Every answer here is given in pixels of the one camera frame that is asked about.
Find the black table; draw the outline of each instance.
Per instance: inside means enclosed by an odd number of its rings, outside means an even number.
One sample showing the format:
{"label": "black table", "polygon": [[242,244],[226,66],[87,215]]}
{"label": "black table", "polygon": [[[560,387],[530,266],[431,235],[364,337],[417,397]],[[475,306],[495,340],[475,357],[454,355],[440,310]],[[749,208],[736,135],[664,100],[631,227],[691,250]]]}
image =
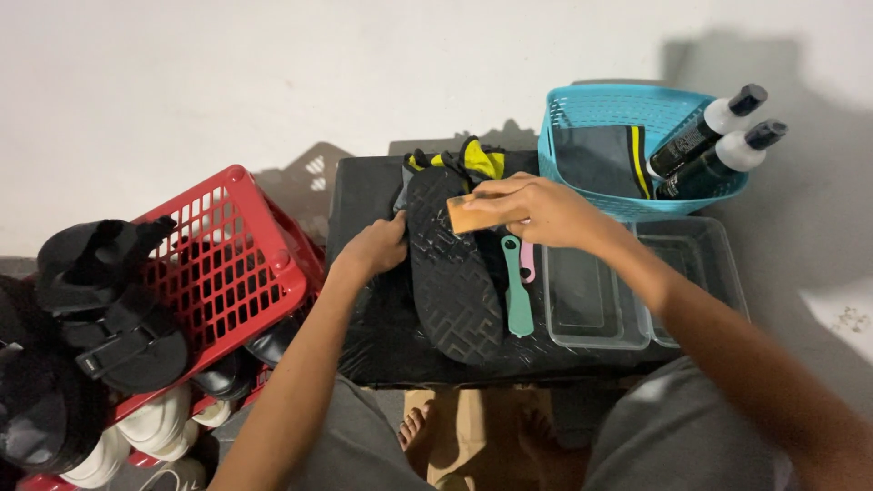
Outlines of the black table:
{"label": "black table", "polygon": [[[524,170],[539,174],[536,151],[507,152],[505,174]],[[400,156],[342,159],[336,173],[327,239],[328,266],[343,246],[379,218],[391,219],[391,207],[401,186]],[[539,246],[535,266],[542,271]],[[421,331],[412,300],[409,260],[375,278],[361,292],[348,330],[340,373],[359,385],[381,388],[435,384],[486,386],[554,383],[598,377],[616,379],[648,373],[680,356],[654,342],[646,349],[570,349],[549,337],[544,317],[542,274],[529,286],[533,308],[532,335],[507,333],[498,355],[479,366],[443,356]]]}

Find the black rubber sole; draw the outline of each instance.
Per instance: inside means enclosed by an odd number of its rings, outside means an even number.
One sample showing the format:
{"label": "black rubber sole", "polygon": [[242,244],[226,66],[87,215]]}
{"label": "black rubber sole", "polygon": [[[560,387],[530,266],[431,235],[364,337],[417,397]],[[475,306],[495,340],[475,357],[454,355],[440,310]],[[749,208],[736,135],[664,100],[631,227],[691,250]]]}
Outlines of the black rubber sole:
{"label": "black rubber sole", "polygon": [[464,179],[444,167],[412,177],[407,190],[409,255],[424,333],[447,357],[479,364],[503,343],[504,318],[473,234],[458,237],[451,231],[445,200],[463,193]]}

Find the black bottle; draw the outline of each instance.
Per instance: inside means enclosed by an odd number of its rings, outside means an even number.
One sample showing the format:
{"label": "black bottle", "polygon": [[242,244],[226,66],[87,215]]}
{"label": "black bottle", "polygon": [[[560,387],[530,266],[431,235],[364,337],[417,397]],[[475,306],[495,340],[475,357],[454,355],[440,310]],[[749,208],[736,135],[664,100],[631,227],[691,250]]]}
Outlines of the black bottle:
{"label": "black bottle", "polygon": [[712,148],[723,135],[746,131],[752,126],[749,114],[766,99],[764,87],[749,84],[732,99],[723,97],[714,100],[684,130],[649,157],[649,173],[653,177],[666,179]]}
{"label": "black bottle", "polygon": [[655,199],[705,199],[722,183],[764,162],[766,148],[785,135],[782,121],[767,120],[749,131],[733,131],[700,157],[686,163],[655,190]]}

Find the yellow stripe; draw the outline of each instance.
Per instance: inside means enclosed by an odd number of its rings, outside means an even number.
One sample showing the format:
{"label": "yellow stripe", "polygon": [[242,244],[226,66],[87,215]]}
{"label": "yellow stripe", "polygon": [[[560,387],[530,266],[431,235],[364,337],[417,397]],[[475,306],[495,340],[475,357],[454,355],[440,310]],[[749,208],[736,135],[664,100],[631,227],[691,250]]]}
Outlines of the yellow stripe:
{"label": "yellow stripe", "polygon": [[646,193],[646,199],[651,199],[652,195],[651,193],[649,193],[649,188],[646,187],[646,178],[643,175],[643,172],[645,172],[645,170],[640,164],[640,128],[637,126],[630,127],[630,134],[633,139],[634,168],[636,169],[636,178],[640,180],[640,185],[643,187],[643,191]]}

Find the gray shorts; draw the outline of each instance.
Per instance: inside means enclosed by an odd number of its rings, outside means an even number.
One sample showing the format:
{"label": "gray shorts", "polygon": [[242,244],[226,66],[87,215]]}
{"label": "gray shorts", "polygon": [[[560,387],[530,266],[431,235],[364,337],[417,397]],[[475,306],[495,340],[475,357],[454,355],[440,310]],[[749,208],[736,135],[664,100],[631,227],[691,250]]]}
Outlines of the gray shorts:
{"label": "gray shorts", "polygon": [[[598,432],[584,489],[781,491],[791,465],[687,357],[646,377]],[[370,394],[337,376],[324,429],[293,490],[432,490]]]}

